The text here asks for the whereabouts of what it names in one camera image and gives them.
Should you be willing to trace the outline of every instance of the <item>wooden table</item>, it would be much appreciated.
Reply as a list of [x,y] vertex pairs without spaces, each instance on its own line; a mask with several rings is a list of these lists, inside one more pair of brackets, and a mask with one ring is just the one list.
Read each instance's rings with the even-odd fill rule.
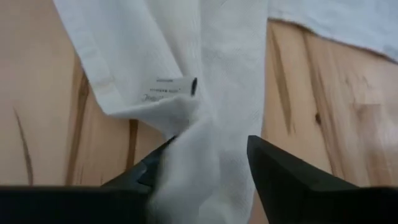
[[[0,30],[0,184],[100,185],[162,143],[102,113],[51,0],[1,1]],[[262,137],[354,184],[398,185],[397,64],[270,21],[266,68]]]

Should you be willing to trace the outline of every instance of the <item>wrinkled fabric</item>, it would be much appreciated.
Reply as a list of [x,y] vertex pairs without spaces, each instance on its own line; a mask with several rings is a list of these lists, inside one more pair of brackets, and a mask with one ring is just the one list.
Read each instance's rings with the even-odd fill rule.
[[[394,0],[54,3],[102,110],[178,135],[150,201],[155,222],[247,222],[254,184],[246,142],[261,133],[268,14],[398,60]],[[163,89],[156,79],[194,77],[194,97],[148,97]]]
[[269,17],[294,22],[398,62],[396,0],[270,0]]

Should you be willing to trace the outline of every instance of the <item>white towel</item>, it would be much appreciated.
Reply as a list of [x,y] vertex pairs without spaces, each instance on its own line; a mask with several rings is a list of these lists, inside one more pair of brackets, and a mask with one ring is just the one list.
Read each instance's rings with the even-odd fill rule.
[[[395,0],[54,0],[106,114],[178,139],[151,203],[164,223],[246,223],[260,135],[266,19],[398,60]],[[190,83],[198,91],[190,96]]]

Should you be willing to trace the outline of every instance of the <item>fabric fold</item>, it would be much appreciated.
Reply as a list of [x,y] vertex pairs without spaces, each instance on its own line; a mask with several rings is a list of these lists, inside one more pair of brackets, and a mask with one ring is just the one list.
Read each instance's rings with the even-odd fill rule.
[[[246,141],[261,132],[267,1],[54,3],[102,110],[178,135],[164,155],[153,217],[247,222],[254,184]],[[193,77],[194,97],[151,84]],[[168,94],[142,100],[152,90]]]

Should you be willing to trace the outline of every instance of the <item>clothing label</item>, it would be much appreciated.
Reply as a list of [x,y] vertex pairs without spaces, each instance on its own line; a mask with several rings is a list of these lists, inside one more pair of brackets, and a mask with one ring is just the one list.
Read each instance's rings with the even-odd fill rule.
[[196,78],[157,78],[146,83],[145,89],[142,91],[141,102],[155,102],[181,94],[193,96],[196,89]]

